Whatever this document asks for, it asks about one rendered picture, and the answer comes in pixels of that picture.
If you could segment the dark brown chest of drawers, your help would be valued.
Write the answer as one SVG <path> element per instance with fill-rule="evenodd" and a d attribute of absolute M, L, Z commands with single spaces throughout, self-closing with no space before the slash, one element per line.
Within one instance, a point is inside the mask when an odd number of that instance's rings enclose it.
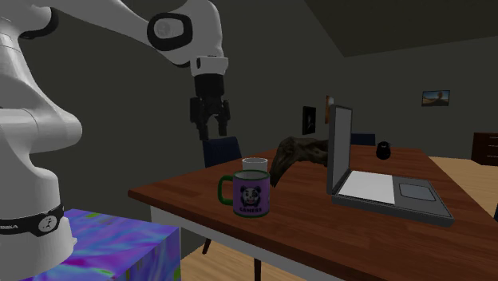
<path fill-rule="evenodd" d="M 498 133 L 474 133 L 471 160 L 481 165 L 498 166 Z"/>

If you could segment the dark brown driftwood piece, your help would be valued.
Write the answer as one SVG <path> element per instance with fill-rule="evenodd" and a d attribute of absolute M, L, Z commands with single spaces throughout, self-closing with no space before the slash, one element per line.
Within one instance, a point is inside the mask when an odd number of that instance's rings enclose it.
<path fill-rule="evenodd" d="M 278 146 L 271 164 L 270 185 L 276 187 L 283 174 L 295 162 L 309 161 L 315 164 L 328 164 L 328 140 L 288 137 Z"/>

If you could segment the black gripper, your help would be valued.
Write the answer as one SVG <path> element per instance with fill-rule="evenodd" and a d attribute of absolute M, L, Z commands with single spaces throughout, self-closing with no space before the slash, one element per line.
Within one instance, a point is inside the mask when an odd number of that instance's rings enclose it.
<path fill-rule="evenodd" d="M 223 75 L 200 74 L 194 77 L 196 97 L 190 99 L 190 122 L 196 125 L 199 138 L 208 139 L 207 119 L 216 115 L 219 135 L 227 135 L 227 122 L 231 119 L 229 100 L 223 100 Z"/>

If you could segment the dark wall picture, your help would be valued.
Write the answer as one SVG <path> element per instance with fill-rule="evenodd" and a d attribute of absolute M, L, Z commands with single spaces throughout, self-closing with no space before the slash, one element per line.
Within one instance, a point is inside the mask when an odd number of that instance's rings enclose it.
<path fill-rule="evenodd" d="M 315 133 L 316 129 L 316 108 L 304 106 L 302 108 L 302 134 Z"/>

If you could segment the grey open laptop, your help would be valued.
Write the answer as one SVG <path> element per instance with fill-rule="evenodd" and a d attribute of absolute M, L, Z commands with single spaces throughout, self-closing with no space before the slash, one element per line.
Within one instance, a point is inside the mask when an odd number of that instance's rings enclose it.
<path fill-rule="evenodd" d="M 330 106 L 326 192 L 334 204 L 449 227 L 454 217 L 428 180 L 350 168 L 353 110 Z"/>

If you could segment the purple blue patterned robot stand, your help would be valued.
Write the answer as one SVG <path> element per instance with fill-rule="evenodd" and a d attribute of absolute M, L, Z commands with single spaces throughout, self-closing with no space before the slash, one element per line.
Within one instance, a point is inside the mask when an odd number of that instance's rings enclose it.
<path fill-rule="evenodd" d="M 178 227 L 78 209 L 65 216 L 73 254 L 21 281 L 181 281 Z"/>

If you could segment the landscape wall picture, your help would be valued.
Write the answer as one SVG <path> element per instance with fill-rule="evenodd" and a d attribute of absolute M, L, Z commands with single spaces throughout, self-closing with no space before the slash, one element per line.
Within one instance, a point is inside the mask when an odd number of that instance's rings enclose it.
<path fill-rule="evenodd" d="M 422 107 L 439 107 L 449 105 L 449 90 L 424 91 L 422 93 Z"/>

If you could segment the small black round figure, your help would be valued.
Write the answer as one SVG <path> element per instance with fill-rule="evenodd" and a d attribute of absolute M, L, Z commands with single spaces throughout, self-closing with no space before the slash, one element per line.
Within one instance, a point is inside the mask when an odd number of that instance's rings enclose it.
<path fill-rule="evenodd" d="M 381 141 L 377 144 L 376 156 L 380 160 L 387 160 L 391 156 L 391 144 L 388 141 Z"/>

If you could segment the white cup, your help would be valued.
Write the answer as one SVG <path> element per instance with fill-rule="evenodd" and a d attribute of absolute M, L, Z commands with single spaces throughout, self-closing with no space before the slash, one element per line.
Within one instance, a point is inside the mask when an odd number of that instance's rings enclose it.
<path fill-rule="evenodd" d="M 267 171 L 268 160 L 261 157 L 247 157 L 242 159 L 243 170 Z"/>

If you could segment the brown wooden table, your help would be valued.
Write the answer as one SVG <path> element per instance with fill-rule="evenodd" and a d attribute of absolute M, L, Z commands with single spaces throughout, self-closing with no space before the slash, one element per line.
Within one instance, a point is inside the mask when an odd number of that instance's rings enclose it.
<path fill-rule="evenodd" d="M 179 217 L 182 228 L 268 262 L 276 254 L 317 270 L 309 281 L 331 276 L 350 281 L 498 281 L 498 222 L 417 148 L 394 148 L 379 160 L 371 146 L 351 149 L 351 167 L 429 180 L 454 217 L 448 228 L 334 204 L 326 169 L 299 162 L 271 191 L 269 213 L 245 219 L 217 198 L 219 179 L 239 160 L 147 184 L 129 196 L 153 213 Z"/>

